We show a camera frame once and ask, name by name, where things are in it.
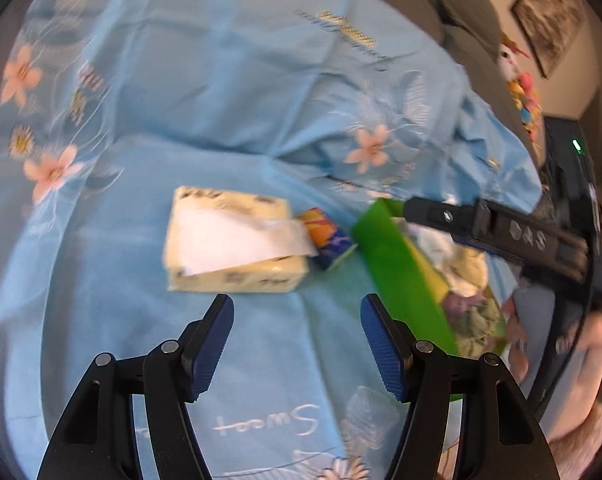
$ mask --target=blue fabric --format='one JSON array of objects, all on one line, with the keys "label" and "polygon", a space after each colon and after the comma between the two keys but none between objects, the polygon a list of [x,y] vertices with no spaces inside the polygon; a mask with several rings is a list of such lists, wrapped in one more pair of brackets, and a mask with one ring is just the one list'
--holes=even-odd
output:
[{"label": "blue fabric", "polygon": [[[379,0],[36,0],[5,75],[0,453],[23,478],[96,354],[146,353],[209,306],[166,291],[176,187],[320,206],[347,229],[377,196],[530,211],[540,195],[463,70]],[[509,271],[491,271],[506,296]],[[384,477],[405,409],[358,320],[374,290],[354,254],[290,294],[234,295],[218,370],[190,407],[213,476]]]}]

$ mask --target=white tissue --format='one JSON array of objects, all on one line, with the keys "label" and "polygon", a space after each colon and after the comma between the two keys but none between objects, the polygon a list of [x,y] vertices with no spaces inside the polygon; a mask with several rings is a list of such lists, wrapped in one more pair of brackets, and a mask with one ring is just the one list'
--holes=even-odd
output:
[{"label": "white tissue", "polygon": [[302,222],[229,210],[177,207],[178,256],[186,276],[284,256],[316,256]]}]

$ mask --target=wall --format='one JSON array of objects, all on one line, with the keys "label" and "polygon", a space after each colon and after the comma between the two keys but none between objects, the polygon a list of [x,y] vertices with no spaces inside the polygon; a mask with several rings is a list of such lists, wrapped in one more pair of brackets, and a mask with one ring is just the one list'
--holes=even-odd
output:
[{"label": "wall", "polygon": [[544,79],[536,67],[530,46],[510,11],[517,0],[490,1],[498,12],[501,29],[532,57],[532,59],[526,59],[524,56],[519,56],[519,65],[524,72],[532,74],[541,93],[544,113],[574,119],[580,118],[592,101],[599,85],[596,48],[589,22],[594,15],[593,12],[586,12],[586,20],[574,43],[565,53],[550,78]]}]

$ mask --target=wrinkled fabric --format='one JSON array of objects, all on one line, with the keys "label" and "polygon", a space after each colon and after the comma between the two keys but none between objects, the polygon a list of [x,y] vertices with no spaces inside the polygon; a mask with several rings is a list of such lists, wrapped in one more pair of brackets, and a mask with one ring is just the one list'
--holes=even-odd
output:
[{"label": "wrinkled fabric", "polygon": [[[463,70],[379,0],[35,0],[10,63],[0,454],[22,478],[36,477],[95,355],[145,354],[210,305],[166,290],[176,187],[278,196],[346,229],[378,196],[484,196],[527,212],[540,194],[526,150]],[[23,161],[52,158],[63,186]],[[490,283],[501,301],[513,288],[498,260]],[[290,294],[234,295],[210,389],[189,407],[213,476],[384,477],[405,407],[360,326],[374,291],[353,254]],[[448,444],[459,420],[455,403]],[[142,399],[135,427],[156,478]]]}]

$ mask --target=peach flower print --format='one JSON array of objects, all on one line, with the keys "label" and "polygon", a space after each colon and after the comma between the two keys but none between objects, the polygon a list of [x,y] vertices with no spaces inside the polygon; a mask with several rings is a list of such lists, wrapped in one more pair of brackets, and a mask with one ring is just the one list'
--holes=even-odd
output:
[{"label": "peach flower print", "polygon": [[53,189],[61,189],[66,181],[82,170],[81,163],[75,163],[77,148],[71,144],[63,150],[57,159],[44,153],[37,164],[29,159],[23,164],[23,173],[28,180],[34,180],[36,186],[32,192],[32,203],[38,205]]},{"label": "peach flower print", "polygon": [[32,67],[32,48],[24,45],[20,48],[17,58],[5,65],[3,77],[7,78],[1,92],[1,104],[7,103],[14,97],[19,108],[23,108],[28,101],[26,90],[38,86],[43,77],[43,70]]},{"label": "peach flower print", "polygon": [[356,140],[361,146],[357,150],[348,153],[345,158],[346,164],[358,164],[357,171],[365,173],[372,166],[382,166],[387,162],[387,153],[383,151],[383,143],[389,135],[389,130],[384,124],[379,124],[374,133],[371,134],[365,128],[356,131]]}]

